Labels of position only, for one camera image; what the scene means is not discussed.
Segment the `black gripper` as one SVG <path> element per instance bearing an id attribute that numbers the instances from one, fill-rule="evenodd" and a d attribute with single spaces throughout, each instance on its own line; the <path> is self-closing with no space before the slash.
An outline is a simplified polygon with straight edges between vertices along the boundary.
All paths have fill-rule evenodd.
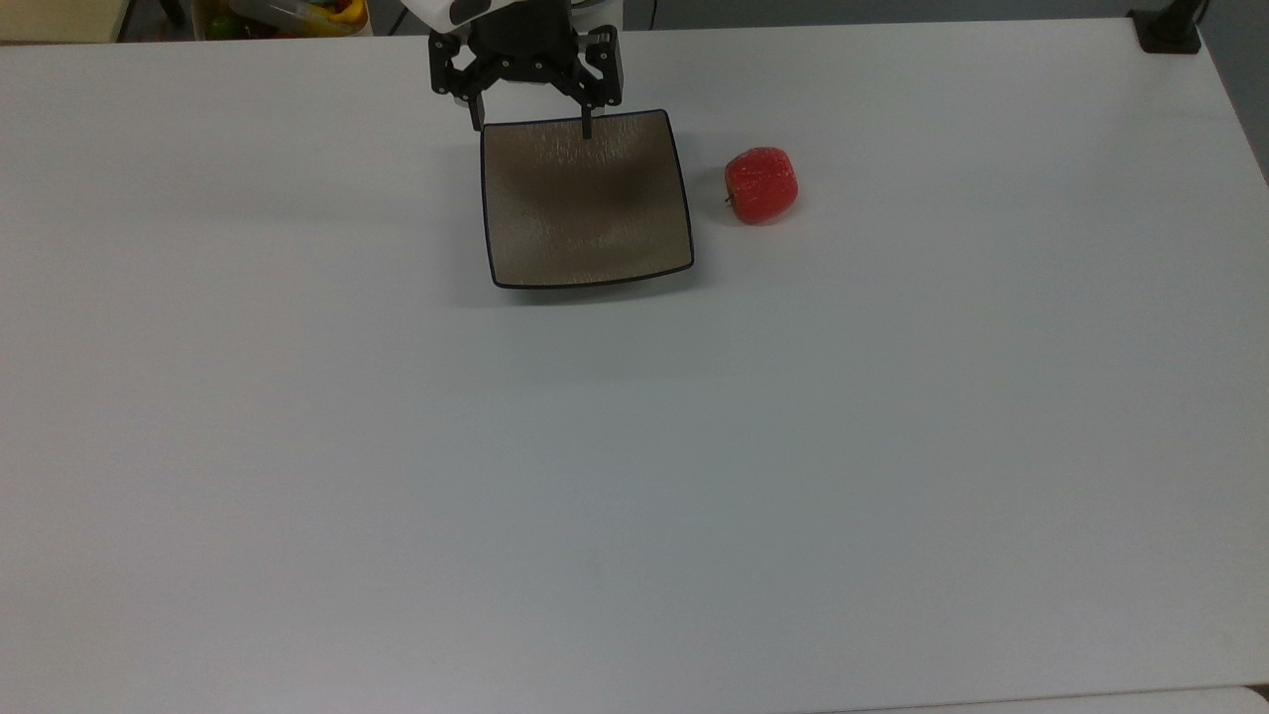
<path id="1" fill-rule="evenodd" d="M 430 33 L 426 67 L 431 91 L 450 96 L 470 113 L 473 131 L 485 126 L 482 94 L 497 81 L 549 84 L 577 104 L 582 140 L 591 140 L 595 118 L 623 101 L 621 30 L 574 30 L 569 1 L 513 1 L 471 23 L 466 66 L 456 60 L 467 47 L 461 36 Z"/>

